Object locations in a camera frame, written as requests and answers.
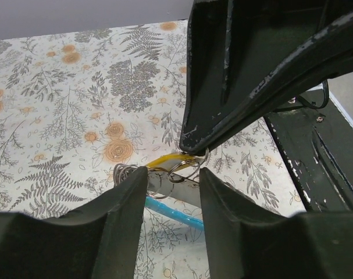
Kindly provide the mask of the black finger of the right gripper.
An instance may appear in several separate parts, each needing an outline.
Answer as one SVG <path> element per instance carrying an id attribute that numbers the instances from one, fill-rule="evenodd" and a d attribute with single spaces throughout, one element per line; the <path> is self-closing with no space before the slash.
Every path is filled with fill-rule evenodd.
<path id="1" fill-rule="evenodd" d="M 249 94 L 245 115 L 238 110 L 233 112 L 233 117 L 238 120 L 236 133 L 322 81 L 351 72 L 353 7 L 323 7 L 316 33 L 289 54 Z"/>
<path id="2" fill-rule="evenodd" d="M 324 1 L 195 1 L 187 29 L 180 148 L 203 154 L 238 131 L 249 94 L 318 29 Z"/>

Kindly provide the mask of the grey keyring with blue handle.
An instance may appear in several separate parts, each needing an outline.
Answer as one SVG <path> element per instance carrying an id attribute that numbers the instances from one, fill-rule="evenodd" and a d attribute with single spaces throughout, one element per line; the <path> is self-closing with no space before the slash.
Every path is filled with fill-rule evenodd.
<path id="1" fill-rule="evenodd" d="M 145 207 L 196 230 L 203 231 L 204 224 L 202 220 L 173 209 L 165 205 L 162 201 L 166 198 L 174 198 L 200 208 L 199 183 L 192 180 L 191 176 L 197 173 L 204 161 L 205 158 L 195 156 L 195 159 L 182 161 L 169 171 L 161 167 L 150 168 L 146 165 L 148 170 L 148 186 Z M 183 177 L 177 174 L 178 171 L 189 167 L 194 169 L 191 176 Z"/>

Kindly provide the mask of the yellow key tag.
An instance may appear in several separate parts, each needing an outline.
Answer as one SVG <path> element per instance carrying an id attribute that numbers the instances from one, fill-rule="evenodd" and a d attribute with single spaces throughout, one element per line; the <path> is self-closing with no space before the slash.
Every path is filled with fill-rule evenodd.
<path id="1" fill-rule="evenodd" d="M 171 170 L 174 166 L 178 165 L 182 161 L 195 159 L 195 156 L 186 155 L 183 153 L 170 153 L 167 155 L 163 155 L 149 163 L 147 163 L 147 167 L 161 167 L 167 171 Z"/>

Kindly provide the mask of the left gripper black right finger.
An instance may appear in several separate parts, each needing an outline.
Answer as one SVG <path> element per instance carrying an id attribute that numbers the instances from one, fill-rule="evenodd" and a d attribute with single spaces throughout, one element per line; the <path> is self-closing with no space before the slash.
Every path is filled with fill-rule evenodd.
<path id="1" fill-rule="evenodd" d="M 283 217 L 207 168 L 199 184 L 212 278 L 353 278 L 353 212 Z"/>

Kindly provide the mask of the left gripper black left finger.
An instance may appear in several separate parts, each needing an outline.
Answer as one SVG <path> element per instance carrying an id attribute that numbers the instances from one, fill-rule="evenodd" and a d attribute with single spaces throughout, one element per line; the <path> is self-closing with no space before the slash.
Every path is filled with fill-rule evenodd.
<path id="1" fill-rule="evenodd" d="M 65 215 L 0 212 L 0 278 L 133 278 L 148 171 Z"/>

